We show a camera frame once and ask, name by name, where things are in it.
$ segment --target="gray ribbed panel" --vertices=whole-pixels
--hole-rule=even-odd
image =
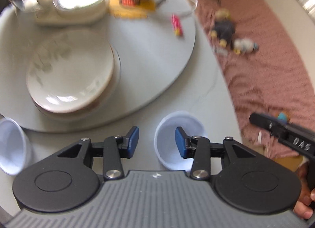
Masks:
[[[208,183],[182,171],[131,171],[106,182],[91,202],[69,213],[21,211],[7,228],[307,228],[291,211],[272,216],[240,212],[222,202]]]

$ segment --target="black circular cover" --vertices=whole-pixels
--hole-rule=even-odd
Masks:
[[[94,171],[76,158],[48,158],[22,171],[12,189],[20,207],[53,213],[87,202],[99,183]]]
[[[246,158],[224,168],[215,180],[218,195],[231,206],[254,214],[292,209],[300,194],[300,181],[271,160]]]

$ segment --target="stack of plates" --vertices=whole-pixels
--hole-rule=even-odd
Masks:
[[[26,84],[43,114],[72,121],[101,107],[120,74],[118,53],[103,36],[90,29],[65,30],[37,48]]]

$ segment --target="white cup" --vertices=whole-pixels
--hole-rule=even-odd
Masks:
[[[12,119],[0,120],[0,168],[15,176],[28,167],[32,147],[21,127]]]
[[[175,129],[181,126],[188,136],[207,137],[202,123],[190,113],[178,111],[164,117],[157,126],[154,136],[155,153],[168,170],[191,170],[193,159],[183,159],[180,156],[176,142]]]

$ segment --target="pink object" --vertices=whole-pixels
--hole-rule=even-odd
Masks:
[[[238,56],[229,51],[217,56],[228,85],[241,133],[257,144],[260,129],[249,123],[252,112],[276,116],[285,111],[290,122],[315,131],[315,95],[299,53],[264,0],[220,0],[231,12],[236,38],[250,38],[259,45],[256,53]],[[220,6],[214,0],[198,0],[196,14],[208,34],[214,12]],[[265,156],[296,156],[262,132]]]
[[[173,27],[173,31],[175,35],[183,36],[183,30],[182,30],[181,21],[179,17],[173,14],[171,18],[171,22],[172,22],[172,27]]]

